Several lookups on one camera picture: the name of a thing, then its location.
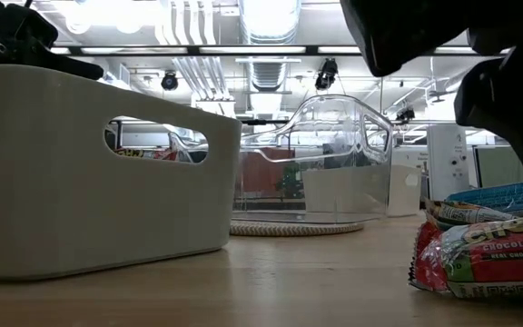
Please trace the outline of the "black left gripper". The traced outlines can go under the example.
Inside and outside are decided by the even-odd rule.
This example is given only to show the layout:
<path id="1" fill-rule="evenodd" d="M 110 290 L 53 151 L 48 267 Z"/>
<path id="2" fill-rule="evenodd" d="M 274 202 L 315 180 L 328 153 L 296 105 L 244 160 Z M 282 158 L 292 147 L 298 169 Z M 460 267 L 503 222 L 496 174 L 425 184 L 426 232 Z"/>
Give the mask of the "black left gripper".
<path id="1" fill-rule="evenodd" d="M 39 66 L 83 78 L 104 76 L 100 65 L 50 52 L 57 30 L 35 10 L 0 2 L 0 64 Z"/>

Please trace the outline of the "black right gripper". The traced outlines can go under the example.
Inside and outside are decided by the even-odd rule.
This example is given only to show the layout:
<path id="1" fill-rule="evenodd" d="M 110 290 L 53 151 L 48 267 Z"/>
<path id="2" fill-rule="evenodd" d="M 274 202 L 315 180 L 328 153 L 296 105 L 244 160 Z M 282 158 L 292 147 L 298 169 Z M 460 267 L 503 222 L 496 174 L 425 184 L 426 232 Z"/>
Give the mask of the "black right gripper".
<path id="1" fill-rule="evenodd" d="M 482 56 L 523 45 L 523 0 L 340 0 L 370 72 L 386 76 L 462 33 Z"/>

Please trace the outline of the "blue wrapper granola bar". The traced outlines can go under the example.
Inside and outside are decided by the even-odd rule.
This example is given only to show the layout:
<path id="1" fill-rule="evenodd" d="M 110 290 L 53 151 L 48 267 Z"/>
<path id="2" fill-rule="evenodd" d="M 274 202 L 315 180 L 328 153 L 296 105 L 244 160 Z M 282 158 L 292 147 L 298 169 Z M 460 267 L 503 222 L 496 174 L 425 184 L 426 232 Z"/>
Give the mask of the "blue wrapper granola bar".
<path id="1" fill-rule="evenodd" d="M 447 201 L 475 204 L 515 216 L 523 216 L 523 183 L 476 188 L 454 193 Z"/>

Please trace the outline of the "red green Chewy granola bar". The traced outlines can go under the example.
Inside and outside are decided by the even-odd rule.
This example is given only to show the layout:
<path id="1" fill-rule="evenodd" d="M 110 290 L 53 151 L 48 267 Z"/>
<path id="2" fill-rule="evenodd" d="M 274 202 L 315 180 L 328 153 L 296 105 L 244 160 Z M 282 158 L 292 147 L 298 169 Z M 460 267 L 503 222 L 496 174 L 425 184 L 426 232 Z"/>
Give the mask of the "red green Chewy granola bar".
<path id="1" fill-rule="evenodd" d="M 116 154 L 129 157 L 140 157 L 144 159 L 176 161 L 177 152 L 170 148 L 156 148 L 156 149 L 133 149 L 120 148 L 114 151 Z"/>
<path id="2" fill-rule="evenodd" d="M 409 284 L 458 298 L 523 298 L 523 217 L 418 230 Z"/>

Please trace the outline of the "green wrapper granola bar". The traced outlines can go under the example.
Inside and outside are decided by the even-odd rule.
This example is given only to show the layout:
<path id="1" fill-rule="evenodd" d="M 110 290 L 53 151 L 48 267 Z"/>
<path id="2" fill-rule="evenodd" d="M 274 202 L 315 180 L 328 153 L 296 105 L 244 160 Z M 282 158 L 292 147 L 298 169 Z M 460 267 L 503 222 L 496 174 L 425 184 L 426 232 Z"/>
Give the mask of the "green wrapper granola bar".
<path id="1" fill-rule="evenodd" d="M 440 230 L 446 231 L 456 225 L 497 222 L 515 219 L 509 213 L 503 213 L 487 207 L 457 201 L 425 200 L 427 220 Z"/>

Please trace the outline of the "green office partition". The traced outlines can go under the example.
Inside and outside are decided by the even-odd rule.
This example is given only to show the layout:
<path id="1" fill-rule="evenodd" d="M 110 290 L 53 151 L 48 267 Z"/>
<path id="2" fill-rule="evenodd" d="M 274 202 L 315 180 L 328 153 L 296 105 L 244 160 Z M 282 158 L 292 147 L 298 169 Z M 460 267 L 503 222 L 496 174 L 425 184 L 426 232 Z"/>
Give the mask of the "green office partition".
<path id="1" fill-rule="evenodd" d="M 478 187 L 523 183 L 523 164 L 510 146 L 473 148 Z"/>

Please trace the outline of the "white floor appliance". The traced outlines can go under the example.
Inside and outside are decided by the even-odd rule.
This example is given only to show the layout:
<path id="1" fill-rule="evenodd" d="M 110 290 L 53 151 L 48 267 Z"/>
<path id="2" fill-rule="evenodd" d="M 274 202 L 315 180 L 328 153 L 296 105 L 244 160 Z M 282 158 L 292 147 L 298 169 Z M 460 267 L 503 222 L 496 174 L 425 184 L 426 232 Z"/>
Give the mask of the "white floor appliance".
<path id="1" fill-rule="evenodd" d="M 466 131 L 456 124 L 428 128 L 429 195 L 443 201 L 469 188 L 469 156 Z"/>

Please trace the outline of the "clear plastic bin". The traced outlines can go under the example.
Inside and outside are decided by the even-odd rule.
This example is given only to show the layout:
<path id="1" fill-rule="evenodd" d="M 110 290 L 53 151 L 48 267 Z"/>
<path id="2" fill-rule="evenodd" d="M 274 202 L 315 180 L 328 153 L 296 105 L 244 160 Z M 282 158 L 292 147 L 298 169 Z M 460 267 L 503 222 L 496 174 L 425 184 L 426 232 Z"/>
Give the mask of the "clear plastic bin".
<path id="1" fill-rule="evenodd" d="M 338 221 L 332 213 L 308 213 L 301 199 L 256 198 L 242 189 L 242 153 L 261 148 L 294 150 L 291 159 L 275 163 L 298 164 L 308 170 L 390 165 L 392 125 L 362 101 L 348 95 L 316 95 L 305 100 L 289 118 L 244 120 L 232 217 L 236 221 L 278 223 L 357 223 Z"/>

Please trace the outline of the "grey plastic bin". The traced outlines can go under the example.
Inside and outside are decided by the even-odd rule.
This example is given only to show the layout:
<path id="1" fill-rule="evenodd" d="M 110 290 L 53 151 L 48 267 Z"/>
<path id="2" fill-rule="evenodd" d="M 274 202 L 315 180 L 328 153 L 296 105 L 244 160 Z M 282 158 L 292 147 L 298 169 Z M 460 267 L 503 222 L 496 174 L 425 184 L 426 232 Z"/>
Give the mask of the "grey plastic bin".
<path id="1" fill-rule="evenodd" d="M 199 163 L 110 149 L 119 116 L 200 132 Z M 239 121 L 79 76 L 0 64 L 0 279 L 36 280 L 222 248 Z"/>

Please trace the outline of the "black overhead beam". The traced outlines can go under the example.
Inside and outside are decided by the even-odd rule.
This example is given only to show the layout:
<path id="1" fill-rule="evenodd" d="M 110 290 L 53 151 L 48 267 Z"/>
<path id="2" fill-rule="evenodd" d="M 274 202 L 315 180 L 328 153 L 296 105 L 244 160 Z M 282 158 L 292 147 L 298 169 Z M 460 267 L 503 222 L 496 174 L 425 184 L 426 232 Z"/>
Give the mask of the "black overhead beam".
<path id="1" fill-rule="evenodd" d="M 51 49 L 66 56 L 361 56 L 355 45 L 63 45 Z"/>

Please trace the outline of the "small green plant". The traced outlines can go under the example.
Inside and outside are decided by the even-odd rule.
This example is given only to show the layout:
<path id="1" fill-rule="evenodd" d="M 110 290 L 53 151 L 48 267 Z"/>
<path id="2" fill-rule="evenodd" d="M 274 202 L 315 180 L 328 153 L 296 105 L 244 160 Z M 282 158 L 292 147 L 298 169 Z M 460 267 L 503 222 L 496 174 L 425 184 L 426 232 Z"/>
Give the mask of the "small green plant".
<path id="1" fill-rule="evenodd" d="M 301 199 L 303 184 L 299 178 L 300 167 L 289 163 L 283 167 L 282 176 L 275 184 L 275 190 L 283 199 Z"/>

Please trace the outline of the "round woven mat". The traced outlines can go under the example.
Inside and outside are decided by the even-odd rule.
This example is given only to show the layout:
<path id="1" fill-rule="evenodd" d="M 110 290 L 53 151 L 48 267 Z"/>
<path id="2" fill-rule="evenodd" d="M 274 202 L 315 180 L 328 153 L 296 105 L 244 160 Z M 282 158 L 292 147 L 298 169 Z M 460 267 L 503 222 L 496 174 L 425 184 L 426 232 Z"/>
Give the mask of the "round woven mat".
<path id="1" fill-rule="evenodd" d="M 232 221 L 230 235 L 251 237 L 306 237 L 354 233 L 364 228 L 362 223 L 313 224 Z"/>

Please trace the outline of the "silver ventilation duct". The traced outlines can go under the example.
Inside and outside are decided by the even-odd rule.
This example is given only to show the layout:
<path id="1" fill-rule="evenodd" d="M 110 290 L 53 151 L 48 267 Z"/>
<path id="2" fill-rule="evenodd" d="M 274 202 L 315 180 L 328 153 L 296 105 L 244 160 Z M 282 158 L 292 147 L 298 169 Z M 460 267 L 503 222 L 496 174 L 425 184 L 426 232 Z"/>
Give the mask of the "silver ventilation duct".
<path id="1" fill-rule="evenodd" d="M 301 0 L 238 0 L 244 45 L 293 45 L 301 14 Z M 247 73 L 260 92 L 274 92 L 285 81 L 285 56 L 251 57 Z"/>

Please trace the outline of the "red wall panel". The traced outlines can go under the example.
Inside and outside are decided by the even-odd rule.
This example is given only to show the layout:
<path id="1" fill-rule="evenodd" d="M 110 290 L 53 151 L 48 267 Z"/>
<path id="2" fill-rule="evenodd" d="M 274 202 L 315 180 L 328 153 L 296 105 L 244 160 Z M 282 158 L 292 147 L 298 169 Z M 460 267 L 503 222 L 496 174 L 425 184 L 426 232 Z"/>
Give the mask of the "red wall panel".
<path id="1" fill-rule="evenodd" d="M 242 189 L 252 197 L 278 197 L 281 192 L 276 184 L 283 177 L 287 163 L 275 163 L 278 159 L 291 159 L 294 150 L 285 148 L 261 148 L 260 153 L 242 153 Z"/>

